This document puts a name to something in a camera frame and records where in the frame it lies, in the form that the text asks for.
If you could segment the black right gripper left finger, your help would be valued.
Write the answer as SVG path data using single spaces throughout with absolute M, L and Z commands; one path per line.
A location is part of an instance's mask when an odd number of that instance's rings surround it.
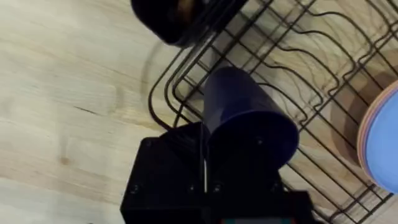
M 120 206 L 125 223 L 203 223 L 201 131 L 191 123 L 140 142 Z

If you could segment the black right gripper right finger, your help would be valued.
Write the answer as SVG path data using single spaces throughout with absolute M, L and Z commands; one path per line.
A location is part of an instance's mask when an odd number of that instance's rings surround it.
M 280 223 L 288 218 L 279 169 L 288 133 L 224 124 L 207 134 L 210 223 Z

